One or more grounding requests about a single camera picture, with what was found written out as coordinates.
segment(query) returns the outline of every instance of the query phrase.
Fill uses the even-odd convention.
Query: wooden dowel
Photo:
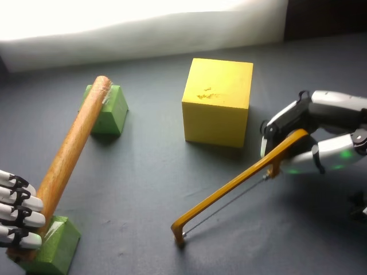
[[[99,76],[96,78],[83,106],[37,191],[37,197],[42,199],[44,203],[44,209],[41,213],[46,218],[45,226],[36,231],[42,239],[47,233],[53,213],[64,192],[81,151],[87,142],[88,136],[102,108],[103,100],[110,91],[110,88],[111,80],[106,76]],[[24,261],[31,261],[36,256],[35,252],[25,253],[15,249],[8,249],[7,253],[11,257],[19,257]]]

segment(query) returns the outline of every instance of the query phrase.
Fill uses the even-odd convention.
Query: yellow cube
[[[194,58],[182,98],[185,139],[242,147],[253,63]]]

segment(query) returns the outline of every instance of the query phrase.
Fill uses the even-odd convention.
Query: gray table
[[[181,97],[193,57],[255,64],[242,151],[185,143]],[[367,35],[358,34],[13,75],[0,85],[0,168],[38,187],[85,87],[105,74],[122,85],[130,111],[119,139],[88,139],[56,211],[83,234],[70,275],[366,274],[367,227],[346,218],[346,196],[367,189],[366,160],[259,185],[188,235],[183,251],[170,231],[258,160],[263,119],[302,89],[367,96],[366,72]],[[1,274],[23,274],[1,252]]]

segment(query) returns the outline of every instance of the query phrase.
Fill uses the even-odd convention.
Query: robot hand
[[[308,91],[302,91],[297,101],[277,113],[264,129],[262,126],[261,157],[296,129],[313,133],[324,128],[338,134],[320,142],[310,136],[295,146],[280,166],[289,174],[324,174],[367,155],[367,99],[362,97],[330,91],[315,91],[310,97]]]
[[[26,180],[0,170],[0,247],[38,249],[39,235],[29,232],[45,225],[43,203]]]

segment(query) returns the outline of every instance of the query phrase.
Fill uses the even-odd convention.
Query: green wooden block
[[[44,243],[32,262],[18,262],[27,274],[66,275],[73,260],[80,233],[67,217],[53,217]]]
[[[87,86],[83,95],[83,102],[91,88],[92,85]],[[93,126],[92,133],[120,135],[124,127],[127,110],[128,106],[121,87],[113,85]]]

